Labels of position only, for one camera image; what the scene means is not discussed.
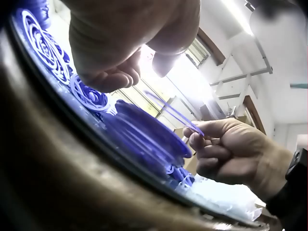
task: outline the wrist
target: wrist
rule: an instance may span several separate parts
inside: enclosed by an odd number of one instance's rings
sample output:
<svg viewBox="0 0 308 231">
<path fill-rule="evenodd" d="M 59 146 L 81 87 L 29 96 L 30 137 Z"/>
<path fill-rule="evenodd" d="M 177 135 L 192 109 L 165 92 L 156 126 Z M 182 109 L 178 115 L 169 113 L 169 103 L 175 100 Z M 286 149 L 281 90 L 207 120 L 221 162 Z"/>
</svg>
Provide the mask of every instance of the wrist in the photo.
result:
<svg viewBox="0 0 308 231">
<path fill-rule="evenodd" d="M 260 155 L 255 178 L 249 187 L 261 200 L 274 197 L 286 184 L 286 172 L 292 157 L 293 153 L 272 141 Z"/>
</svg>

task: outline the window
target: window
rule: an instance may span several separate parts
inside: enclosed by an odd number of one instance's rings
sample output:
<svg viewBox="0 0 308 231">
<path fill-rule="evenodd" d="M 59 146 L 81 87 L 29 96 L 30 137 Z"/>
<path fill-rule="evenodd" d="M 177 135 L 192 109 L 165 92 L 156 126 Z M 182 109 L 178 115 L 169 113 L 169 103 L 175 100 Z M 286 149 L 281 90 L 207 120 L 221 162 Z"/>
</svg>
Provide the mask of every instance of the window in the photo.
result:
<svg viewBox="0 0 308 231">
<path fill-rule="evenodd" d="M 210 56 L 209 52 L 206 50 L 199 38 L 195 38 L 192 44 L 185 51 L 186 56 L 189 60 L 199 68 L 201 64 Z"/>
</svg>

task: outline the fluorescent light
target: fluorescent light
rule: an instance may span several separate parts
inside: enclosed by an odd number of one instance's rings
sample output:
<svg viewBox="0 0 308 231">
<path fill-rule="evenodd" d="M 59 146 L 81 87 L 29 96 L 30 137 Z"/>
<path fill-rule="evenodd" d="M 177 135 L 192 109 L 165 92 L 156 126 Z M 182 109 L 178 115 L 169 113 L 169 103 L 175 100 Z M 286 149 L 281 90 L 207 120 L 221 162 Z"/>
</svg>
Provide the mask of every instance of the fluorescent light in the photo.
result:
<svg viewBox="0 0 308 231">
<path fill-rule="evenodd" d="M 245 16 L 240 11 L 240 9 L 237 7 L 237 5 L 234 3 L 234 1 L 233 0 L 221 0 L 221 1 L 228 8 L 231 14 L 235 17 L 235 19 L 239 22 L 239 24 L 242 26 L 244 31 L 248 33 L 249 35 L 253 36 L 253 33 L 250 29 L 250 26 Z"/>
</svg>

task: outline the clear plastic bag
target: clear plastic bag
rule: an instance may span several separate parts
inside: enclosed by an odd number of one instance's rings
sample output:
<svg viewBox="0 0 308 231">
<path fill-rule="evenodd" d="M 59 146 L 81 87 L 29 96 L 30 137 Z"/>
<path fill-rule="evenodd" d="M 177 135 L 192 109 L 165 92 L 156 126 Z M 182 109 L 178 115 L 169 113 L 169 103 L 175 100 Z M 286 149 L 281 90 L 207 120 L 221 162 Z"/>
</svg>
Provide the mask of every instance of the clear plastic bag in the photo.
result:
<svg viewBox="0 0 308 231">
<path fill-rule="evenodd" d="M 255 206 L 257 196 L 242 184 L 228 185 L 201 176 L 191 187 L 179 185 L 177 191 L 202 206 L 232 218 L 254 221 L 262 208 Z"/>
</svg>

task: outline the blue plastic part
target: blue plastic part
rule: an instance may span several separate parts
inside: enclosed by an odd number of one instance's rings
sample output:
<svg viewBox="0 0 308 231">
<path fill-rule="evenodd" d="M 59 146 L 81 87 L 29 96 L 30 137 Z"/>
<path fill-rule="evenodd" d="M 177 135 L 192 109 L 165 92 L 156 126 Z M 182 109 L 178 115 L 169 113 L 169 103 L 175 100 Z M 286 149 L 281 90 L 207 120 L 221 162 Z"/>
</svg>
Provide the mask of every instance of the blue plastic part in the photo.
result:
<svg viewBox="0 0 308 231">
<path fill-rule="evenodd" d="M 111 107 L 109 94 L 101 93 L 86 85 L 77 74 L 73 74 L 70 80 L 71 92 L 87 109 L 94 112 L 106 112 Z"/>
<path fill-rule="evenodd" d="M 174 172 L 174 166 L 168 165 L 168 166 L 166 167 L 166 174 L 171 174 L 171 173 L 173 173 L 173 172 Z"/>
<path fill-rule="evenodd" d="M 46 30 L 51 25 L 48 0 L 21 0 L 18 7 L 29 10 L 38 21 L 40 27 Z"/>
<path fill-rule="evenodd" d="M 194 125 L 189 119 L 187 119 L 184 115 L 182 115 L 180 112 L 178 112 L 176 109 L 174 109 L 171 105 L 169 105 L 164 100 L 158 98 L 157 96 L 153 95 L 149 91 L 144 91 L 146 95 L 151 97 L 158 105 L 161 107 L 165 107 L 166 111 L 172 115 L 175 119 L 180 121 L 183 125 L 187 126 L 188 128 L 192 129 L 195 132 L 198 132 L 200 135 L 204 136 L 204 133 L 196 126 Z"/>
<path fill-rule="evenodd" d="M 57 80 L 68 85 L 70 73 L 67 64 L 61 57 L 56 46 L 46 36 L 47 32 L 41 29 L 34 15 L 30 11 L 19 9 L 17 10 L 16 16 L 20 20 L 20 26 L 23 30 L 24 36 L 33 48 L 37 57 Z"/>
<path fill-rule="evenodd" d="M 151 150 L 148 143 L 142 142 L 133 127 L 129 126 L 121 119 L 120 114 L 111 115 L 103 113 L 103 120 L 110 138 L 126 154 L 138 162 L 140 165 L 151 171 L 160 178 L 166 178 L 165 168 L 161 159 L 156 157 L 155 148 Z"/>
<path fill-rule="evenodd" d="M 191 173 L 184 168 L 174 168 L 174 170 L 168 174 L 170 177 L 175 179 L 179 184 L 187 184 L 188 186 L 192 186 L 194 182 L 194 178 L 191 175 Z"/>
<path fill-rule="evenodd" d="M 192 156 L 191 151 L 180 137 L 141 108 L 123 100 L 118 100 L 115 106 L 118 112 L 126 114 L 136 127 L 149 135 L 168 155 L 174 158 L 190 158 Z"/>
</svg>

